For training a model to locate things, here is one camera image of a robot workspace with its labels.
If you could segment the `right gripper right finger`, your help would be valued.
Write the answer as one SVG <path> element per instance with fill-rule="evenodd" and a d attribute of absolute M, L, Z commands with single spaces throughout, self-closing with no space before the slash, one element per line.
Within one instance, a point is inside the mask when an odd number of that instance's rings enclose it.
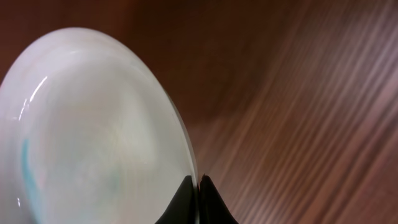
<path fill-rule="evenodd" d="M 200 224 L 238 224 L 207 175 L 201 178 L 198 199 Z"/>

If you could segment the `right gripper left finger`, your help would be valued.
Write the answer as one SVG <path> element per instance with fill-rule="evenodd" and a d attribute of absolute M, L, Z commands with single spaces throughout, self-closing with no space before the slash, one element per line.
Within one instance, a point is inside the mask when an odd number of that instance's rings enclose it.
<path fill-rule="evenodd" d="M 186 176 L 155 224 L 195 224 L 196 201 L 192 177 Z"/>

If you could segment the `white plate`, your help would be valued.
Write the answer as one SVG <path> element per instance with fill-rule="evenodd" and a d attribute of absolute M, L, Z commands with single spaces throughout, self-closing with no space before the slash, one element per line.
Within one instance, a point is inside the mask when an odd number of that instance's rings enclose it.
<path fill-rule="evenodd" d="M 197 210 L 184 123 L 154 74 L 116 39 L 59 29 L 8 70 L 2 223 L 156 223 L 188 175 Z"/>

